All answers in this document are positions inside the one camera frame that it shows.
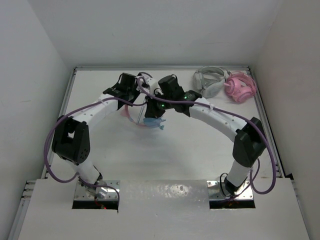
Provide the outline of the pink blue cat-ear headphones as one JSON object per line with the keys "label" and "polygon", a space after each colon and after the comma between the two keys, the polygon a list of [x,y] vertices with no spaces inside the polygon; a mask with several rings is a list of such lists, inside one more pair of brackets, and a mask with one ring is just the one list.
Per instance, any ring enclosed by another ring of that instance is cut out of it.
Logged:
{"label": "pink blue cat-ear headphones", "polygon": [[142,119],[142,113],[144,111],[144,109],[146,108],[146,100],[143,101],[143,103],[140,105],[141,109],[138,115],[137,120],[134,120],[132,118],[132,116],[130,115],[130,111],[129,111],[129,106],[125,105],[124,109],[121,112],[121,115],[123,117],[126,117],[131,123],[133,123],[135,126],[139,127],[139,128],[143,128],[143,129],[157,129],[159,128],[160,130],[164,129],[164,125],[163,122],[165,122],[166,120],[164,118],[143,118]]}

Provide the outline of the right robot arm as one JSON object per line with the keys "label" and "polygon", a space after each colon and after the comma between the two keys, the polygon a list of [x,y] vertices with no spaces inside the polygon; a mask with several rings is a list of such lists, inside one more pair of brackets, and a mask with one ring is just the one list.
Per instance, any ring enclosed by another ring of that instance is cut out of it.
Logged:
{"label": "right robot arm", "polygon": [[254,163],[267,146],[262,123],[256,117],[246,119],[240,115],[214,107],[199,93],[184,91],[175,75],[159,81],[140,76],[137,84],[148,96],[146,117],[159,118],[166,110],[200,120],[218,130],[233,142],[233,164],[224,179],[224,190],[234,196],[244,184]]}

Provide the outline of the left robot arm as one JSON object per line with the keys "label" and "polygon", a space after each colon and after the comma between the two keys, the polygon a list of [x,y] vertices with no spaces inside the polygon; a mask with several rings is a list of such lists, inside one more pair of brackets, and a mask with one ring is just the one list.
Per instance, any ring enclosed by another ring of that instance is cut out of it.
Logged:
{"label": "left robot arm", "polygon": [[88,159],[91,150],[90,131],[107,115],[118,111],[125,104],[134,103],[140,94],[137,88],[137,77],[122,73],[117,83],[104,90],[95,102],[57,121],[51,149],[61,159],[72,164],[79,180],[90,188],[95,189],[102,179],[101,173]]}

